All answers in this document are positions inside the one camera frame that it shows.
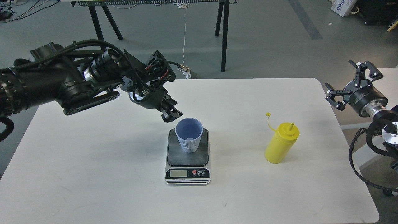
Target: black table leg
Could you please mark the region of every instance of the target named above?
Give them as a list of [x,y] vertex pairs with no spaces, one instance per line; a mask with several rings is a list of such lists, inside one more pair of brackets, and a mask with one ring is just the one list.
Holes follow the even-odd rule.
[[[90,10],[91,19],[93,20],[94,28],[95,28],[96,33],[97,33],[97,38],[99,40],[104,40],[103,39],[103,35],[102,35],[102,31],[101,31],[100,22],[98,21],[98,16],[97,16],[97,12],[96,12],[95,6],[89,6],[88,9]],[[105,46],[101,46],[101,50],[105,52],[106,51],[106,47]]]
[[220,2],[219,4],[219,13],[217,14],[217,24],[216,24],[216,37],[219,36],[220,33],[220,25],[221,25],[221,17],[222,17],[222,8],[224,6],[224,2]]
[[105,15],[108,18],[109,22],[111,23],[112,28],[115,31],[117,38],[119,40],[123,40],[122,34],[120,33],[119,28],[117,27],[115,20],[113,19],[111,12],[108,9],[108,6],[101,6],[101,7],[103,9],[103,12],[105,12]]
[[223,24],[222,24],[221,72],[225,72],[226,41],[227,41],[227,38],[228,38],[228,16],[229,16],[229,0],[225,0],[225,4],[224,4],[224,20],[223,20]]

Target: ribbed cup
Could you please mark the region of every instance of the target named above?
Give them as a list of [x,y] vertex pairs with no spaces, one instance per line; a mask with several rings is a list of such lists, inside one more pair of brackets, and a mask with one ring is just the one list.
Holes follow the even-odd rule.
[[202,133],[202,124],[194,118],[182,119],[176,126],[178,141],[182,149],[188,153],[193,153],[198,149]]

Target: bottle nozzle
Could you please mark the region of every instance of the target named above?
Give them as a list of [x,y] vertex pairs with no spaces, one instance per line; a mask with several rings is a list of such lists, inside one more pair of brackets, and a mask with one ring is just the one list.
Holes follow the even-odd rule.
[[291,131],[293,129],[294,125],[295,125],[294,122],[292,122],[292,124],[289,126],[289,131]]

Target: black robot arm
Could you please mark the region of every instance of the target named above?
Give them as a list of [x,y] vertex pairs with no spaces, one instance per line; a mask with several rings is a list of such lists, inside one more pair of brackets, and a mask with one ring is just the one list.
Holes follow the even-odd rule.
[[[109,49],[77,50],[89,46]],[[0,118],[51,101],[57,101],[65,115],[75,114],[116,99],[120,87],[132,102],[162,112],[164,122],[182,116],[163,87],[176,78],[172,62],[159,51],[142,63],[126,50],[93,39],[67,47],[49,43],[30,53],[33,61],[17,59],[14,67],[0,69]]]
[[[374,184],[362,177],[355,169],[352,159],[355,141],[360,135],[366,134],[366,143],[375,153],[393,158],[390,167],[398,173],[398,105],[387,110],[388,99],[379,92],[373,82],[383,77],[381,72],[369,61],[356,63],[349,61],[355,69],[354,79],[351,80],[342,90],[335,90],[330,84],[325,83],[328,88],[326,100],[333,108],[344,110],[349,104],[360,117],[372,117],[372,123],[367,129],[361,128],[354,136],[349,149],[349,160],[355,174],[367,185],[382,189],[384,191],[396,191]],[[369,78],[366,78],[365,71],[369,69]],[[343,102],[336,101],[335,97],[342,97]],[[373,143],[373,136],[381,136],[384,139],[383,146],[386,150],[377,148]]]

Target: cable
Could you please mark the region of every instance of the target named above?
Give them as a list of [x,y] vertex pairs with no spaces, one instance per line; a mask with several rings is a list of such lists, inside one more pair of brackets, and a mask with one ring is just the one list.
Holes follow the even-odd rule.
[[41,6],[42,4],[44,4],[44,3],[48,2],[48,1],[50,1],[50,0],[44,1],[44,2],[42,2],[41,4],[39,4],[39,5],[36,6],[36,4],[39,2],[39,0],[38,0],[30,9],[28,9],[28,10],[27,10],[26,12],[24,12],[22,15],[18,16],[16,19],[3,21],[2,23],[8,23],[8,22],[12,22],[12,21],[15,21],[15,20],[24,19],[24,18],[29,17],[29,16],[31,16],[31,15],[33,15],[33,14],[35,14],[35,13],[37,13],[37,12],[43,10],[43,9],[45,9],[45,8],[52,7],[53,5],[55,5],[55,4],[57,4],[57,3],[60,2],[60,0],[57,0],[54,4],[49,5],[49,6],[46,6],[46,7],[44,7],[44,8],[41,8],[41,9],[35,11],[34,13],[31,13],[31,14],[25,16],[28,12],[30,12],[30,11],[33,10],[34,8],[39,7],[39,6]]
[[357,14],[358,12],[359,12],[359,8],[358,7],[356,7],[357,8],[357,11],[356,12],[350,12],[351,14]]
[[177,5],[178,8],[188,8],[189,3],[173,3],[174,5]]
[[358,173],[358,171],[355,169],[354,162],[353,162],[353,159],[352,159],[352,152],[353,152],[353,150],[354,150],[354,145],[355,145],[355,142],[357,141],[357,139],[358,139],[363,133],[366,133],[367,131],[368,131],[368,130],[365,129],[365,128],[360,128],[360,129],[357,131],[357,133],[355,134],[354,138],[352,139],[351,145],[350,145],[350,147],[349,147],[349,163],[350,163],[350,165],[351,165],[352,170],[354,170],[354,173],[355,173],[363,182],[365,182],[366,185],[369,185],[369,186],[371,186],[371,187],[378,188],[378,189],[381,189],[381,190],[385,190],[385,191],[391,191],[391,192],[395,191],[395,192],[398,192],[398,189],[383,187],[383,186],[377,185],[377,184],[375,184],[375,183],[369,181],[368,179],[366,179],[366,178],[364,178],[363,176],[361,176],[361,175]]
[[166,61],[167,64],[172,64],[172,65],[177,65],[178,67],[181,67],[181,64],[178,64],[177,62],[173,61]]
[[6,125],[4,131],[0,133],[0,141],[6,139],[14,130],[14,123],[9,118],[0,117],[0,122]]
[[116,6],[113,6],[113,7],[115,7],[115,8],[120,8],[120,9],[129,9],[129,8],[132,8],[132,7],[128,7],[128,8],[121,8],[121,7],[116,7]]
[[15,3],[12,3],[12,2],[11,2],[11,3],[12,3],[13,5],[15,5],[15,6],[21,6],[21,5],[23,5],[23,4],[26,4],[28,1],[29,1],[29,0],[26,0],[26,2],[24,2],[24,3],[22,3],[22,4],[18,4],[18,5],[15,4]]
[[186,8],[184,8],[184,46],[182,47],[182,64],[184,64],[184,62],[185,62],[185,55],[184,55],[184,52],[185,52],[185,37],[187,35],[187,17],[186,17],[186,12],[187,12],[188,6]]

